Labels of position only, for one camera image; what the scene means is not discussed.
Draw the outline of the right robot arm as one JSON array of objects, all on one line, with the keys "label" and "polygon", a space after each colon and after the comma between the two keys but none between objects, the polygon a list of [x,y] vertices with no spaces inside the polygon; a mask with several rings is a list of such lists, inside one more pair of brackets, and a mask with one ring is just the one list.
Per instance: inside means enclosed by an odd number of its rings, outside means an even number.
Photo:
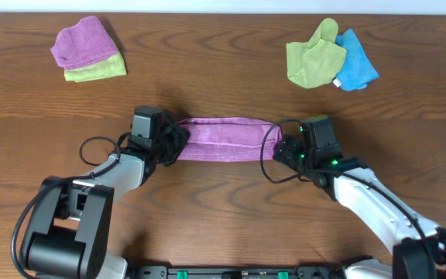
[{"label": "right robot arm", "polygon": [[273,159],[356,214],[392,256],[344,265],[344,278],[446,278],[446,228],[413,210],[377,178],[367,163],[345,157],[325,115],[299,122],[299,136],[283,136]]}]

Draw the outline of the folded purple cloth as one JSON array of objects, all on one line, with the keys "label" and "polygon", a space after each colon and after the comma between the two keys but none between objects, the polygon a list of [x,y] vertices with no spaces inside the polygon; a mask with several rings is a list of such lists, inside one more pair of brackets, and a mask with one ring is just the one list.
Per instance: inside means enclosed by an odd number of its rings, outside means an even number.
[{"label": "folded purple cloth", "polygon": [[85,17],[76,25],[62,29],[50,51],[57,65],[65,70],[91,66],[118,53],[96,16]]}]

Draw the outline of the purple microfiber cloth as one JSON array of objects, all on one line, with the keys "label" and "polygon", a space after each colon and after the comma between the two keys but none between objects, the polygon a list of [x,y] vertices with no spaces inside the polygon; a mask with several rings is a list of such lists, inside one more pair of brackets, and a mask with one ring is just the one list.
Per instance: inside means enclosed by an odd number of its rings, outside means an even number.
[{"label": "purple microfiber cloth", "polygon": [[180,160],[203,162],[249,162],[271,160],[282,139],[281,128],[271,122],[242,117],[192,118],[179,122],[189,140]]}]

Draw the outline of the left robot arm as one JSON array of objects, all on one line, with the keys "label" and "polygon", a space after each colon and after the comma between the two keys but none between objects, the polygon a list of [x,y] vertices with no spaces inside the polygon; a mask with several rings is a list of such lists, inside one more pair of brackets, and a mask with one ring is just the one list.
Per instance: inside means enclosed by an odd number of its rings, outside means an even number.
[{"label": "left robot arm", "polygon": [[135,109],[130,131],[86,174],[49,176],[23,209],[10,253],[25,278],[127,278],[129,263],[107,251],[112,207],[157,167],[176,162],[190,134],[168,112]]}]

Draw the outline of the crumpled green cloth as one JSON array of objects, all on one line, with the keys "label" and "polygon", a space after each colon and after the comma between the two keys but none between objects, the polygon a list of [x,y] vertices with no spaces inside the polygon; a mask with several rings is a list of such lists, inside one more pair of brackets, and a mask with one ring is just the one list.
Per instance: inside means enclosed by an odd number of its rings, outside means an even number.
[{"label": "crumpled green cloth", "polygon": [[342,69],[347,56],[347,50],[335,42],[337,35],[338,24],[326,18],[307,42],[288,43],[288,79],[306,89],[331,83]]}]

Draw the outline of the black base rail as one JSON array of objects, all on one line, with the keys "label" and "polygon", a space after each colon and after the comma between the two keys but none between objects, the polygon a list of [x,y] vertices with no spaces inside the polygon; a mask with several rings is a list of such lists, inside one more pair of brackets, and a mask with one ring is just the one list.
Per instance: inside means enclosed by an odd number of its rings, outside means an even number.
[{"label": "black base rail", "polygon": [[130,267],[128,279],[390,279],[392,267],[371,257],[343,263],[300,263],[294,267],[190,267],[144,265]]}]

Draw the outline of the blue cloth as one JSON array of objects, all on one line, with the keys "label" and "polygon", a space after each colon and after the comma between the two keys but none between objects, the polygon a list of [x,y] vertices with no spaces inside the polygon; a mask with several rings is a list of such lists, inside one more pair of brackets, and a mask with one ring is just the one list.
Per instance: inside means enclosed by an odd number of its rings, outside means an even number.
[{"label": "blue cloth", "polygon": [[335,42],[347,51],[343,66],[332,81],[336,87],[344,91],[362,90],[379,78],[352,29],[337,36]]}]

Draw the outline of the folded green cloth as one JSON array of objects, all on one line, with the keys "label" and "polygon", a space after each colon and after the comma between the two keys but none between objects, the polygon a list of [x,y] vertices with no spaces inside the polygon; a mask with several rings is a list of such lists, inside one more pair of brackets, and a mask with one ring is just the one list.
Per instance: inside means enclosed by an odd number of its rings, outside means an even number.
[{"label": "folded green cloth", "polygon": [[66,81],[85,82],[127,75],[125,61],[120,53],[86,67],[64,71]]}]

